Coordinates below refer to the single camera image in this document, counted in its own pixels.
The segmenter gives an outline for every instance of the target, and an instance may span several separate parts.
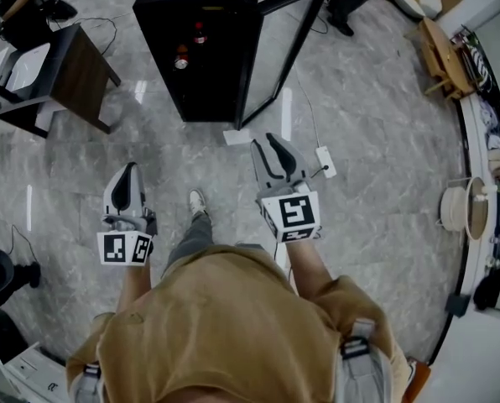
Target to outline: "shoulder strap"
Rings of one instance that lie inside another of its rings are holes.
[[[369,344],[375,323],[358,319],[352,335],[341,345],[336,361],[335,403],[390,403],[392,367],[388,358]]]
[[[105,381],[99,363],[87,364],[69,389],[71,403],[105,403]]]

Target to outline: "bottle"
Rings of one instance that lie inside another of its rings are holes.
[[[203,45],[207,41],[207,36],[203,33],[203,23],[195,24],[194,43]]]
[[[175,68],[185,69],[189,65],[189,49],[184,45],[180,44],[177,47],[177,56],[175,57]]]

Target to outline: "dark wooden stand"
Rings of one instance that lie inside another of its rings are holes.
[[[48,132],[35,127],[39,107],[54,100],[103,133],[110,133],[99,120],[108,80],[122,83],[79,24],[54,32],[50,50],[31,85],[15,92],[0,86],[0,95],[12,104],[0,109],[0,119],[43,138]]]

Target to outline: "glass door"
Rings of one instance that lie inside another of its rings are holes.
[[[258,41],[249,50],[237,129],[272,103],[284,85],[324,0],[265,0],[258,4]]]

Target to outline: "sneaker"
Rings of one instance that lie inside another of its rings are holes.
[[[203,212],[207,214],[206,209],[206,199],[203,197],[203,194],[198,190],[192,190],[189,194],[189,204],[190,211],[192,212],[192,216],[194,217],[196,213]]]
[[[39,263],[32,263],[28,266],[30,273],[30,286],[32,288],[37,288],[39,282],[41,281],[41,266]]]

